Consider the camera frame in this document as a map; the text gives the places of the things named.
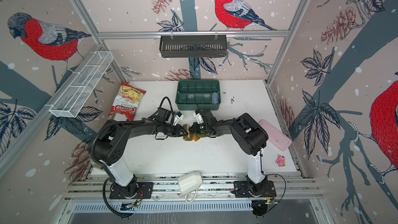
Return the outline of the olive yellow sock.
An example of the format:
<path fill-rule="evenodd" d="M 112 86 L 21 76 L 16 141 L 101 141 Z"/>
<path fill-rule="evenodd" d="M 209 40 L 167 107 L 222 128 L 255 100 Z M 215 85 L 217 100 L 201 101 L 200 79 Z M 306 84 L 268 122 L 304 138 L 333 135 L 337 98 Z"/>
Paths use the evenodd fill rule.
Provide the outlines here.
<path fill-rule="evenodd" d="M 184 141 L 195 141 L 197 142 L 199 139 L 206 138 L 205 134 L 194 134 L 189 130 L 190 126 L 188 124 L 183 125 L 183 129 L 187 132 L 187 135 L 183 137 Z"/>

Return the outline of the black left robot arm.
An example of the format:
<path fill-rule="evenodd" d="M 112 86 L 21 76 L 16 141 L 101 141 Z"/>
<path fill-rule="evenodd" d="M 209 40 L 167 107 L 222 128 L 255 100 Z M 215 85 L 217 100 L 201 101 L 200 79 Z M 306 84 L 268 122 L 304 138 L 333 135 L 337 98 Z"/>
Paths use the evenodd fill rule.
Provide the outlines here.
<path fill-rule="evenodd" d="M 188 132 L 182 125 L 144 118 L 139 121 L 108 120 L 94 138 L 90 148 L 92 160 L 101 166 L 127 197 L 138 191 L 137 178 L 123 157 L 129 139 L 144 135 L 164 134 L 166 138 L 183 137 Z"/>

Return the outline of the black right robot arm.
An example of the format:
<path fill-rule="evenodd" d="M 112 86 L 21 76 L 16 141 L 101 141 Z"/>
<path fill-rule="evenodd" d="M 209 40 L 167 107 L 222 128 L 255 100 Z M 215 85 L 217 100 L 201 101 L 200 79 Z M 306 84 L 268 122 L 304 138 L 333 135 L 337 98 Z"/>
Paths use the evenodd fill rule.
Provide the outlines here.
<path fill-rule="evenodd" d="M 197 139 L 200 136 L 217 138 L 232 135 L 241 150 L 249 156 L 249 192 L 254 196 L 263 194 L 268 183 L 262 166 L 262 151 L 268 141 L 267 132 L 248 113 L 228 120 L 217 120 L 210 110 L 197 110 L 195 114 L 197 121 L 186 127 L 188 134 Z"/>

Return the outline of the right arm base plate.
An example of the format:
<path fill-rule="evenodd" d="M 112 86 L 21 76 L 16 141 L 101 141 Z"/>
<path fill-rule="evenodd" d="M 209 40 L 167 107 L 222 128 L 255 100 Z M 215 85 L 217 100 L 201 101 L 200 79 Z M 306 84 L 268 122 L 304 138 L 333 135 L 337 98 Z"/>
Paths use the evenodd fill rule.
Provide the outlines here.
<path fill-rule="evenodd" d="M 231 193 L 237 198 L 276 198 L 276 190 L 272 181 L 266 180 L 258 184 L 252 181 L 235 181 Z"/>

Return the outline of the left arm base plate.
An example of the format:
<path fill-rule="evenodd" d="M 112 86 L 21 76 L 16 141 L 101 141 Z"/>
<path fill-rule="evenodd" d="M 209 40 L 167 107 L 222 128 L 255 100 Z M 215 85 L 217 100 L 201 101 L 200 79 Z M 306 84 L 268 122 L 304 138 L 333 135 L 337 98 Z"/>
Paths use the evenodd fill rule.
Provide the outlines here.
<path fill-rule="evenodd" d="M 150 199 L 154 183 L 151 182 L 131 182 L 126 187 L 119 186 L 116 183 L 111 185 L 110 196 L 112 200 L 124 199 Z"/>

